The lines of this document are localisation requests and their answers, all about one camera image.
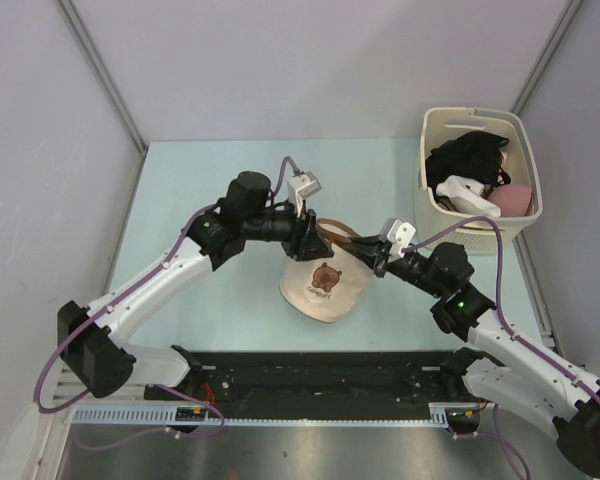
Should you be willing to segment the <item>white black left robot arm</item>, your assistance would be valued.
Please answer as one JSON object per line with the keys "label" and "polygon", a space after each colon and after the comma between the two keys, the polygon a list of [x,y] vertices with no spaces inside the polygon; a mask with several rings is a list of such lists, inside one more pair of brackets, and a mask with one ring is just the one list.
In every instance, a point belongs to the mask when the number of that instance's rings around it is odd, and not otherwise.
{"label": "white black left robot arm", "polygon": [[105,398],[139,383],[164,385],[182,400],[194,397],[201,376],[183,348],[142,347],[131,338],[184,287],[241,254],[247,242],[277,242],[294,261],[332,257],[315,211],[306,206],[321,188],[318,179],[299,172],[287,185],[287,200],[273,204],[267,176],[240,173],[225,196],[194,214],[174,245],[144,272],[85,307],[70,301],[60,309],[60,357],[89,394]]}

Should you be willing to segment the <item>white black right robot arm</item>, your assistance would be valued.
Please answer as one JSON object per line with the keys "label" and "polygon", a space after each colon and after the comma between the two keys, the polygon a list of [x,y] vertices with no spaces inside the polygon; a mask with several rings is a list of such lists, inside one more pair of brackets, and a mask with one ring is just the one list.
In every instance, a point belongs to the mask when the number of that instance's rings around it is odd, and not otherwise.
{"label": "white black right robot arm", "polygon": [[441,376],[449,399],[472,394],[493,401],[546,433],[579,471],[600,479],[600,377],[516,329],[471,284],[474,268],[463,246],[443,242],[423,256],[375,236],[353,239],[345,249],[376,276],[391,274],[436,298],[434,321],[466,344],[459,366]]}

